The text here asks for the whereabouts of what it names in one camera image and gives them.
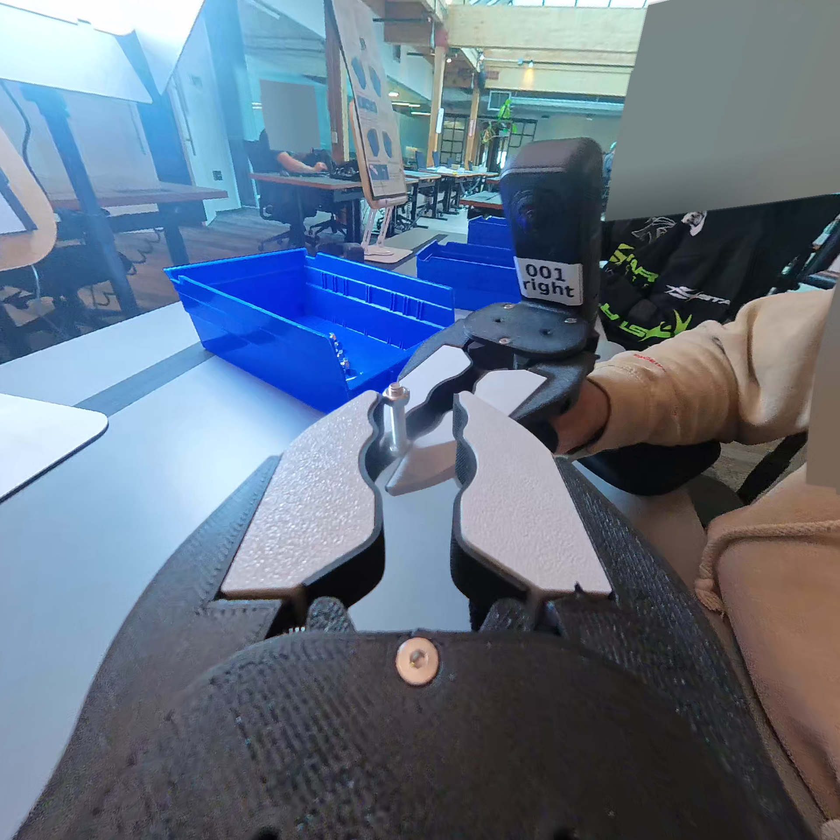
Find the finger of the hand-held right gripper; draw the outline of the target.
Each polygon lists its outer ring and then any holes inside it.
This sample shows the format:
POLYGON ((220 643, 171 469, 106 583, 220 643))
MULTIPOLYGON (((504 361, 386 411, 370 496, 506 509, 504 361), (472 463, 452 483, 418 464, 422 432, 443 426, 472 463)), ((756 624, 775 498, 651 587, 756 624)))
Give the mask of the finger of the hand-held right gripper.
MULTIPOLYGON (((472 393, 509 416, 547 379, 545 375, 531 371, 490 371, 478 380, 472 393)), ((411 443, 386 484, 386 491, 393 496, 401 496, 453 478, 456 452, 453 411, 449 409, 428 432, 411 443)))
POLYGON ((409 391, 407 413, 442 413, 452 403, 455 386, 471 377, 473 363, 467 352, 443 344, 415 366, 408 365, 399 382, 409 391))

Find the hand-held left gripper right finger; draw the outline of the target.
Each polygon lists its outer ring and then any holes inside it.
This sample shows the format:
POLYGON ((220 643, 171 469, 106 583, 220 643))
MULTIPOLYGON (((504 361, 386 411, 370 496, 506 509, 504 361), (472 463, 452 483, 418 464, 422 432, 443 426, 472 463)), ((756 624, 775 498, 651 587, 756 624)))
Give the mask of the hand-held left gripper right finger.
POLYGON ((550 451, 476 395, 455 397, 450 570, 468 599, 538 609, 566 595, 608 598, 602 561, 550 451))

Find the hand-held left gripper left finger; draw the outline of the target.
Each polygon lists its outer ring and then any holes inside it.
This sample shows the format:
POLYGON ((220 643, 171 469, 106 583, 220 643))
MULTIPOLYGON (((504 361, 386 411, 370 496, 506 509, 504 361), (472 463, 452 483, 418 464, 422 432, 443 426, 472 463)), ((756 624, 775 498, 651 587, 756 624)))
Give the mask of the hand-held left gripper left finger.
POLYGON ((382 579, 382 503, 365 463, 378 392, 323 416, 287 447, 220 587, 228 600, 331 596, 347 607, 382 579))

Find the silver threaded bolt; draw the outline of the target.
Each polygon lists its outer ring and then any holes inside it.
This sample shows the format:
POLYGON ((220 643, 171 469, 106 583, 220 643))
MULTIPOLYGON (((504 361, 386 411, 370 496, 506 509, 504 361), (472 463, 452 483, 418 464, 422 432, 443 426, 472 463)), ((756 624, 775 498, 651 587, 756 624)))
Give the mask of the silver threaded bolt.
POLYGON ((406 425, 406 409, 411 393, 403 383, 394 381, 383 391, 382 397, 387 450, 392 457, 399 458, 405 454, 410 445, 406 425))

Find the blue plastic bin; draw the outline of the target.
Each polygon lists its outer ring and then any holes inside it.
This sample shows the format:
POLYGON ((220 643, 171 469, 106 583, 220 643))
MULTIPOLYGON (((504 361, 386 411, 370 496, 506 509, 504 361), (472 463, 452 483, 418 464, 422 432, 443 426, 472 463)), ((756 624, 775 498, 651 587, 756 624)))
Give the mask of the blue plastic bin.
POLYGON ((206 350, 324 413, 383 391, 455 321, 448 287, 303 248, 164 272, 206 350), (349 379, 330 333, 352 361, 349 379))
POLYGON ((467 244, 513 250, 511 230, 504 217, 479 216, 468 221, 467 244))
POLYGON ((520 301, 509 248, 433 241, 416 255, 416 276, 449 287, 455 309, 474 311, 520 301))

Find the white tablet stand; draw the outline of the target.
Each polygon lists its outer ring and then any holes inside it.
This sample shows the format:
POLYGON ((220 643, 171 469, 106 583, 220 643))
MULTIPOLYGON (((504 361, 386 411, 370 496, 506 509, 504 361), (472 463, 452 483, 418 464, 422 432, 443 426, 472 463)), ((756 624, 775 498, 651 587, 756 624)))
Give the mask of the white tablet stand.
POLYGON ((108 427, 104 413, 1 394, 1 500, 88 446, 108 427))

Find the person's right forearm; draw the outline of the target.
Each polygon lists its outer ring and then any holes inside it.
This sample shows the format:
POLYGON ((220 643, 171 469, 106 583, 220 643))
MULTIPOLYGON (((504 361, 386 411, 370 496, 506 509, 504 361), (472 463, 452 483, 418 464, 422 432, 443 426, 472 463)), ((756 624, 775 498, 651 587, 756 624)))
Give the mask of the person's right forearm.
POLYGON ((831 290, 746 305, 695 329, 599 363, 574 406, 551 418, 559 455, 710 440, 757 445, 809 426, 831 290))

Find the cardboard sign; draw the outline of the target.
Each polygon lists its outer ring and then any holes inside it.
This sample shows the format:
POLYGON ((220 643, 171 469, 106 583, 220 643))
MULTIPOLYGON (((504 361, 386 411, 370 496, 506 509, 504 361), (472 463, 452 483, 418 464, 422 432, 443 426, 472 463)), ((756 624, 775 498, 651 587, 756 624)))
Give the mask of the cardboard sign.
POLYGON ((370 209, 361 244, 366 258, 392 265, 407 251, 387 247, 385 237, 395 209, 406 204, 408 191, 373 15, 362 1, 331 1, 330 6, 353 95, 350 126, 364 199, 370 209))

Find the wooden desk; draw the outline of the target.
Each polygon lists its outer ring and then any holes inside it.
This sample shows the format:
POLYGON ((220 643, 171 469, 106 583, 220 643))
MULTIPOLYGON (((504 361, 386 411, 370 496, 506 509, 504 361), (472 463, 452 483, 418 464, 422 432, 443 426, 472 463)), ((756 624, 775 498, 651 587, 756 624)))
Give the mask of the wooden desk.
POLYGON ((66 190, 48 190, 58 216, 59 241, 82 240, 89 222, 105 223, 113 234, 162 231, 171 265, 190 262, 182 236, 183 227, 207 221, 205 203, 226 199, 225 190, 181 183, 157 182, 147 186, 97 185, 84 178, 66 190))
POLYGON ((290 243, 293 248, 305 245, 304 215, 302 203, 317 203, 319 211, 335 212, 345 208, 345 238, 351 243, 361 241, 361 202, 364 199, 361 179, 343 180, 327 174, 281 175, 277 173, 250 173, 250 179, 260 187, 265 185, 283 186, 287 193, 294 195, 296 202, 294 221, 290 224, 290 243))

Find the person's beige hoodie torso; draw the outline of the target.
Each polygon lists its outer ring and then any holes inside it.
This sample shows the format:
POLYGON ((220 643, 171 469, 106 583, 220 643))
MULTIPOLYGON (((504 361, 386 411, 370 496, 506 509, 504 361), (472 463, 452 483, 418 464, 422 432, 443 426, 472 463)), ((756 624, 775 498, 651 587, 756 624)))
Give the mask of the person's beige hoodie torso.
MULTIPOLYGON (((810 485, 805 472, 715 518, 707 540, 749 524, 839 520, 838 494, 810 485)), ((839 531, 735 542, 716 573, 764 712, 825 817, 838 821, 839 531)))

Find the studio softbox light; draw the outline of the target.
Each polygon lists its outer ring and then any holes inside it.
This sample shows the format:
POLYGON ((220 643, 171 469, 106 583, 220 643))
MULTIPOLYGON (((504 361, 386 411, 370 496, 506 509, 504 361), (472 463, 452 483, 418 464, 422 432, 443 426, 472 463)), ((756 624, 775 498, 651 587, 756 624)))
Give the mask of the studio softbox light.
POLYGON ((167 87, 204 2, 2 2, 2 81, 34 103, 122 314, 140 313, 67 94, 135 106, 157 181, 192 185, 167 87))

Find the beige hoodie drawstring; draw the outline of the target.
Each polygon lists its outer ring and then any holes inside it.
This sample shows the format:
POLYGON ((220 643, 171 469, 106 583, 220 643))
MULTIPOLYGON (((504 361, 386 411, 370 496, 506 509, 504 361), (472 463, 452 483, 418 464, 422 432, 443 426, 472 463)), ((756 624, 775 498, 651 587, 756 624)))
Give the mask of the beige hoodie drawstring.
POLYGON ((709 611, 718 614, 726 612, 718 589, 716 567, 722 553, 735 542, 766 539, 803 540, 838 531, 839 520, 834 519, 781 524, 749 524, 731 528, 713 538, 709 537, 701 555, 695 582, 696 596, 709 611))

